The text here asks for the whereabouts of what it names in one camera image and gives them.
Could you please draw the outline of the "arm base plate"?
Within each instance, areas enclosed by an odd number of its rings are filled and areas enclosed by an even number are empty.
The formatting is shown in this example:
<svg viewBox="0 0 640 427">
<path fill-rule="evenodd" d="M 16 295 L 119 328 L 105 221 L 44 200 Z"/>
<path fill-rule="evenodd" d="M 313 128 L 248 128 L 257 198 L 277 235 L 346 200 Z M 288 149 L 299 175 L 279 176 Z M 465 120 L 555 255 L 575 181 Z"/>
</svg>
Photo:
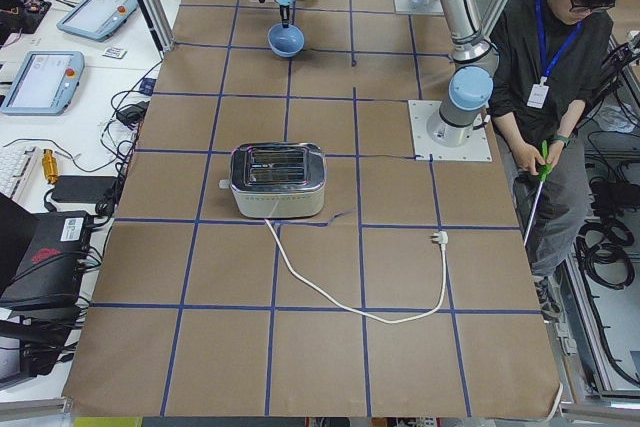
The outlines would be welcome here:
<svg viewBox="0 0 640 427">
<path fill-rule="evenodd" d="M 491 162 L 492 155 L 478 113 L 465 127 L 453 127 L 440 116 L 440 101 L 409 100 L 414 157 L 423 161 Z"/>
</svg>

